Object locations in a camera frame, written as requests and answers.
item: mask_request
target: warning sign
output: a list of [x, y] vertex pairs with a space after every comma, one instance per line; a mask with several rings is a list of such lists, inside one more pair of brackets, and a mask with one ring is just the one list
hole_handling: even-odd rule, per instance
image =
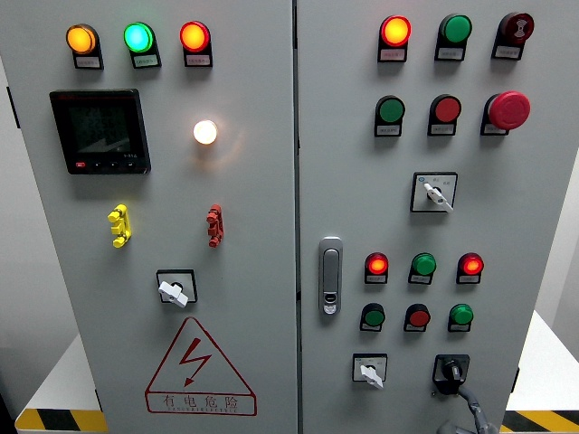
[[151, 413], [257, 415], [255, 393], [192, 316], [169, 346], [145, 400]]

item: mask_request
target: yellow indicator light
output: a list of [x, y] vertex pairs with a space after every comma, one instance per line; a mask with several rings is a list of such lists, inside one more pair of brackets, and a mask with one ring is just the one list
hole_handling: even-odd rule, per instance
[[211, 145], [217, 138], [217, 126], [211, 120], [197, 122], [193, 136], [202, 145]]
[[88, 54], [97, 45], [96, 32], [86, 24], [73, 25], [66, 33], [66, 43], [77, 54]]
[[202, 23], [192, 21], [181, 28], [181, 43], [190, 52], [201, 52], [209, 44], [209, 31]]
[[412, 29], [405, 16], [391, 16], [382, 24], [382, 39], [388, 45], [400, 47], [408, 42]]

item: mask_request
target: yellow black hazard stripe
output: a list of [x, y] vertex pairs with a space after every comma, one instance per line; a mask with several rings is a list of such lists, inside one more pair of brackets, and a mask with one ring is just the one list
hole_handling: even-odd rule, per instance
[[500, 432], [579, 433], [579, 410], [507, 411]]
[[15, 426], [37, 431], [109, 432], [105, 416], [99, 410], [25, 409]]

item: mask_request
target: glowing light bulb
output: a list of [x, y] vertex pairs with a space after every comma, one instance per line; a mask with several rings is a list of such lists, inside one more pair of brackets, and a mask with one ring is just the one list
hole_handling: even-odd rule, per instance
[[202, 120], [195, 124], [193, 136], [202, 145], [211, 145], [217, 138], [217, 126], [211, 120]]

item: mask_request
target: illuminated indicator light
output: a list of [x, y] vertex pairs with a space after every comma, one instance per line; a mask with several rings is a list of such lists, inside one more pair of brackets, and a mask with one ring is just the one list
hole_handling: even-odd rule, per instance
[[465, 326], [474, 318], [469, 305], [456, 305], [451, 310], [451, 320], [459, 326]]
[[153, 31], [144, 23], [129, 24], [124, 36], [125, 44], [132, 52], [146, 52], [153, 46]]
[[410, 324], [414, 327], [424, 327], [431, 321], [431, 316], [428, 312], [419, 310], [410, 315]]
[[388, 258], [382, 253], [373, 253], [365, 260], [365, 265], [372, 274], [384, 274], [388, 270]]
[[509, 42], [521, 44], [533, 34], [535, 21], [529, 14], [513, 13], [505, 16], [498, 28]]
[[66, 43], [77, 54], [88, 54], [96, 47], [97, 37], [89, 26], [76, 24], [66, 32]]
[[202, 52], [210, 41], [207, 27], [197, 21], [184, 24], [179, 37], [185, 49], [190, 52]]
[[384, 122], [396, 122], [404, 114], [404, 105], [399, 99], [387, 99], [380, 106], [379, 113]]
[[452, 97], [441, 99], [434, 109], [434, 114], [440, 122], [452, 122], [460, 114], [460, 103]]
[[497, 128], [515, 129], [525, 123], [531, 113], [531, 102], [516, 90], [503, 92], [489, 104], [489, 120]]
[[408, 18], [401, 15], [393, 15], [384, 21], [380, 34], [382, 39], [392, 47], [401, 47], [410, 39], [412, 27]]
[[217, 138], [217, 126], [211, 120], [197, 122], [193, 136], [202, 145], [211, 145]]
[[469, 276], [476, 276], [484, 269], [485, 264], [482, 258], [474, 253], [467, 254], [460, 259], [460, 267], [462, 272]]
[[472, 32], [472, 23], [468, 16], [451, 15], [442, 22], [442, 35], [453, 43], [467, 40]]
[[436, 270], [436, 260], [430, 253], [421, 253], [414, 257], [413, 269], [421, 276], [428, 276]]

